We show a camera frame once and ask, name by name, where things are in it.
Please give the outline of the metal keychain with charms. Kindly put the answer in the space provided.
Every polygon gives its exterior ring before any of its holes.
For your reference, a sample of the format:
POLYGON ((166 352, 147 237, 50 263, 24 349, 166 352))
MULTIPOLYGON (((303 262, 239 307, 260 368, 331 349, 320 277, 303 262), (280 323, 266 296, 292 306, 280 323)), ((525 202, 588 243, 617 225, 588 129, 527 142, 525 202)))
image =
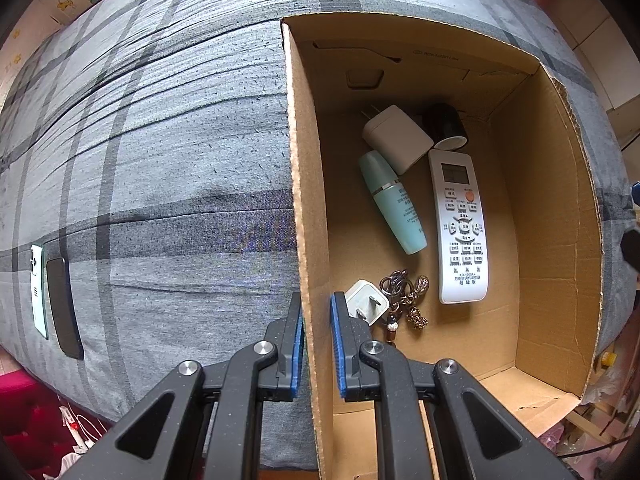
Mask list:
POLYGON ((419 310, 419 304, 430 288, 430 280, 419 275, 414 281, 407 269, 396 270, 378 283, 378 288, 388 301, 385 321, 385 341, 396 344, 399 322, 403 316, 417 330, 424 330, 428 321, 419 310))

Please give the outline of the white air conditioner remote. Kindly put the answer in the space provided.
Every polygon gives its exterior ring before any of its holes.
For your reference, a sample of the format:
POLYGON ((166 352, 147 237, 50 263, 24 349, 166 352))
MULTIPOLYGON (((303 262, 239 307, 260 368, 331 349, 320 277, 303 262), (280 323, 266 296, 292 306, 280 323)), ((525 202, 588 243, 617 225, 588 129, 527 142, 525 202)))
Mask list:
POLYGON ((428 152, 438 226, 439 301, 468 304, 486 297, 488 250, 480 188, 469 155, 428 152))

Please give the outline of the brown cardboard box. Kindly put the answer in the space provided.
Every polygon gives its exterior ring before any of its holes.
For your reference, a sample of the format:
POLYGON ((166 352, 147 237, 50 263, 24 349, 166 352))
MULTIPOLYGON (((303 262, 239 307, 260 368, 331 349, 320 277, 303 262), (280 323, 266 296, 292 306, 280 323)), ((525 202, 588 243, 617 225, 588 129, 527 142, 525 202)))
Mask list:
POLYGON ((337 392, 330 297, 408 269, 439 277, 430 164, 401 176, 427 245, 407 255, 358 167, 369 107, 408 113, 452 105, 469 141, 488 241, 486 297, 445 306, 431 287, 428 324, 400 326, 411 359, 458 361, 532 434, 578 405, 602 310, 602 228, 592 171, 566 93, 538 58, 500 40, 376 13, 282 22, 300 291, 318 465, 325 479, 376 473, 371 403, 337 392))

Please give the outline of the dark glossy round ball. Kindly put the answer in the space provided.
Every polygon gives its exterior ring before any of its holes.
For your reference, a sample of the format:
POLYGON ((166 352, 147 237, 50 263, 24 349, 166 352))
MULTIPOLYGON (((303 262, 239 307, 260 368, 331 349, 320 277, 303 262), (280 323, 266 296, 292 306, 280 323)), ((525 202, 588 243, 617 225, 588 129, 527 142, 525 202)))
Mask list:
POLYGON ((429 102, 420 110, 423 131, 434 141, 433 148, 441 151, 457 151, 468 142, 458 111, 442 102, 429 102))

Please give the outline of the small white plug charger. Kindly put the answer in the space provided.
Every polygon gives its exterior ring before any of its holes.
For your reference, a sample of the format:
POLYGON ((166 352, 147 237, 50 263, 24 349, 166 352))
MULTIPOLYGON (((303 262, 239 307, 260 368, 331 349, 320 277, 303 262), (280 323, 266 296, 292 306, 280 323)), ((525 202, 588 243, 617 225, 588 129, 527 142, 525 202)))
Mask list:
POLYGON ((366 280, 358 280, 345 292, 348 313, 372 326, 390 308, 390 300, 378 289, 378 286, 366 280))

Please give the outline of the wooden shelf with items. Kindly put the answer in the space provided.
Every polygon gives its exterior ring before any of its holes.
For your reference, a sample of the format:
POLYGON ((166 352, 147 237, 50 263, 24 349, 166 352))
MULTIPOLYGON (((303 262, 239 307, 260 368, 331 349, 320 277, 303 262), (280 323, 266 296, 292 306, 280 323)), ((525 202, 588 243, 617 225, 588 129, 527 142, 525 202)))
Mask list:
POLYGON ((639 321, 594 361, 582 402, 539 441, 579 478, 601 479, 639 425, 639 321))

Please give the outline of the black smartphone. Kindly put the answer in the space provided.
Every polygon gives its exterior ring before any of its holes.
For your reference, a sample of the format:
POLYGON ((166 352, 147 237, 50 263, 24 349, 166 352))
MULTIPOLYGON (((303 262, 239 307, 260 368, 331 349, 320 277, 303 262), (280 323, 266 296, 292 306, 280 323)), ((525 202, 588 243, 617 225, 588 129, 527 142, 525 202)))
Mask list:
POLYGON ((84 359, 77 318, 74 309, 68 264, 64 258, 51 259, 46 264, 48 292, 58 345, 74 360, 84 359))

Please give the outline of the red tufted upholstery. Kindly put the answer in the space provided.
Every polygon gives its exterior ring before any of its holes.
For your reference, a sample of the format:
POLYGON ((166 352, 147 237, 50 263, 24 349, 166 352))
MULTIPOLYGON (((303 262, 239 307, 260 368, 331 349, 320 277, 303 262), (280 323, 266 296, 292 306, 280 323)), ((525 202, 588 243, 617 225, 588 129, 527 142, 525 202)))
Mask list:
POLYGON ((112 424, 58 396, 1 353, 1 477, 55 479, 112 424))

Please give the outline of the cream cabinet doors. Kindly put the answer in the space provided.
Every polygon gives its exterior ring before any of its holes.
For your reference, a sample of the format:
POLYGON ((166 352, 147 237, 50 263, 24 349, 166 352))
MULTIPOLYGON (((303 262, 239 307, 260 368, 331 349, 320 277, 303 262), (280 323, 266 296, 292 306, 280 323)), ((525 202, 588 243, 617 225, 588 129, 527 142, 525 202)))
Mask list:
POLYGON ((639 60, 600 0, 552 0, 548 14, 596 88, 624 154, 639 155, 639 60))

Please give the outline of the white green smartphone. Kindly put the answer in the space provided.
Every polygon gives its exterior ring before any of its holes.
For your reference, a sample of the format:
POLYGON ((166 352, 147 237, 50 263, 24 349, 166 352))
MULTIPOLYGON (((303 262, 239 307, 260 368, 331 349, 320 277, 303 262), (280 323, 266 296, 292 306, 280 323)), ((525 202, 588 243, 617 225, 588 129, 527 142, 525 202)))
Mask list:
POLYGON ((44 339, 49 338, 46 309, 44 308, 43 298, 43 279, 42 279, 42 257, 43 248, 38 245, 30 246, 30 296, 32 297, 32 318, 34 319, 35 329, 44 339))

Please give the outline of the light teal cosmetic bottle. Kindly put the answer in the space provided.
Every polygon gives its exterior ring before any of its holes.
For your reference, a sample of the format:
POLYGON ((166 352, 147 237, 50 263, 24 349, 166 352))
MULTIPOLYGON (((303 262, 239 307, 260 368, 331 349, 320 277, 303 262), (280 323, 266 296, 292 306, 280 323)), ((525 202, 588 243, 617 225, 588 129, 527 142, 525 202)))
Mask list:
POLYGON ((406 255, 427 246, 416 208, 392 166, 378 151, 362 155, 358 165, 367 188, 406 255))

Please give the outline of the large white power adapter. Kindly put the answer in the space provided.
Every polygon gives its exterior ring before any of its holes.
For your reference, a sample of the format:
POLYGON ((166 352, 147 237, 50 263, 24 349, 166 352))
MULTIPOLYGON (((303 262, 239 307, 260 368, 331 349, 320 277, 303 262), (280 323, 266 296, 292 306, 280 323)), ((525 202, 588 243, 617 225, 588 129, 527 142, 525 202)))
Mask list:
POLYGON ((407 172, 434 146, 434 140, 396 105, 369 119, 363 126, 362 137, 396 174, 407 172))

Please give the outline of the grey plaid bed sheet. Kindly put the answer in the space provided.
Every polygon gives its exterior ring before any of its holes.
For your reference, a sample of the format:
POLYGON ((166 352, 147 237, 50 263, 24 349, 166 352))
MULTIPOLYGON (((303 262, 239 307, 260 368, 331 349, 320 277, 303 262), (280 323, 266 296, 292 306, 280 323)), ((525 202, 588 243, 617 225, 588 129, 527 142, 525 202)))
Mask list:
MULTIPOLYGON (((555 76, 601 220, 596 354, 622 330, 636 292, 620 251, 634 225, 622 154, 534 0, 103 0, 32 55, 1 113, 1 342, 26 370, 117 420, 182 360, 229 359, 285 312, 300 278, 282 22, 325 13, 462 27, 555 76), (32 318, 32 245, 48 339, 32 318), (58 345, 55 258, 68 264, 82 361, 58 345)), ((265 410, 260 462, 320 474, 309 363, 299 398, 265 410)))

